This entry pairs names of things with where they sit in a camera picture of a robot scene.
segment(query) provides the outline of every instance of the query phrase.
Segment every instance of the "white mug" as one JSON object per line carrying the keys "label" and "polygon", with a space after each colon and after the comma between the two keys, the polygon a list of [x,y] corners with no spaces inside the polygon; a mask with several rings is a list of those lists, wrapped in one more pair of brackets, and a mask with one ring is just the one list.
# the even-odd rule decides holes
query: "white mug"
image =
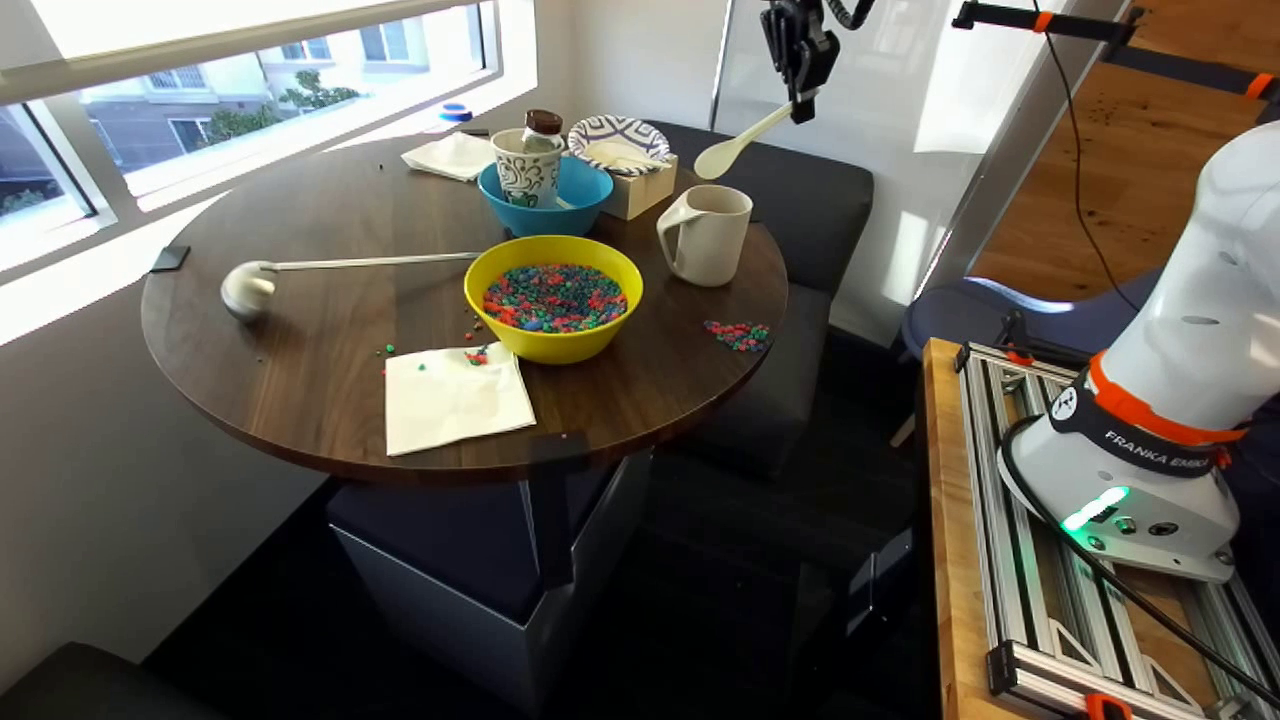
{"label": "white mug", "polygon": [[493,134],[495,185],[517,206],[556,199],[560,155],[560,138],[536,138],[528,128]]}
{"label": "white mug", "polygon": [[669,267],[702,287],[733,284],[751,225],[751,195],[729,185],[691,185],[657,219]]}

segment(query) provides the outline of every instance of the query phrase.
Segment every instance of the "plate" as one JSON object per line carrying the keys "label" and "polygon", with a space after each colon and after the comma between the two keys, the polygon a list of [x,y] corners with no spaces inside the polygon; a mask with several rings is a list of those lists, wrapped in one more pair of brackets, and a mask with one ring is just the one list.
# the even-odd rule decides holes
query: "plate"
{"label": "plate", "polygon": [[673,166],[669,138],[636,115],[574,119],[567,128],[567,152],[619,176],[641,176]]}

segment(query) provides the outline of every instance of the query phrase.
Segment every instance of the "floor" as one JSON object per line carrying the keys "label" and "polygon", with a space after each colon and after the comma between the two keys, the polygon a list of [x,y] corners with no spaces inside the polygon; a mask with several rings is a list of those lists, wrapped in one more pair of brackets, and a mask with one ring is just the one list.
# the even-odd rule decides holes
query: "floor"
{"label": "floor", "polygon": [[[547,720],[937,715],[927,539],[858,633],[850,571],[922,514],[921,439],[889,448],[916,375],[831,337],[786,489],[661,451],[649,514]],[[144,668],[229,715],[521,720],[404,647],[323,527],[318,489]]]}

